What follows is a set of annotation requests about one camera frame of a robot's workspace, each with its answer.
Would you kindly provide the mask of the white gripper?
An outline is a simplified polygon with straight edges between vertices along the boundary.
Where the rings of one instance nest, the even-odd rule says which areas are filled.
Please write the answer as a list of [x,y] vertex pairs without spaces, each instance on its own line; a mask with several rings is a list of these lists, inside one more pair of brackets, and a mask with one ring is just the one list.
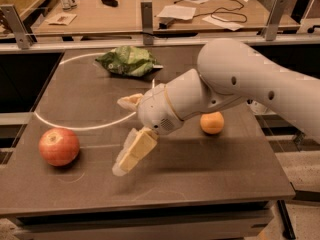
[[124,176],[156,147],[158,134],[170,134],[181,128],[183,121],[169,105],[164,84],[157,85],[144,95],[137,93],[122,97],[117,104],[128,111],[137,111],[139,120],[145,126],[129,132],[112,167],[115,176]]

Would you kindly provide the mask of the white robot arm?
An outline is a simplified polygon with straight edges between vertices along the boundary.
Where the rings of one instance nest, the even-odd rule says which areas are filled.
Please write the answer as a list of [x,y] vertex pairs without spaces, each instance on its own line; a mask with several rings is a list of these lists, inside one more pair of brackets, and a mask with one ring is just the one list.
[[160,135],[176,131],[193,116],[249,99],[320,142],[319,79],[284,68],[240,41],[214,39],[200,50],[195,69],[118,101],[137,113],[143,128],[128,134],[113,174],[130,172],[154,149]]

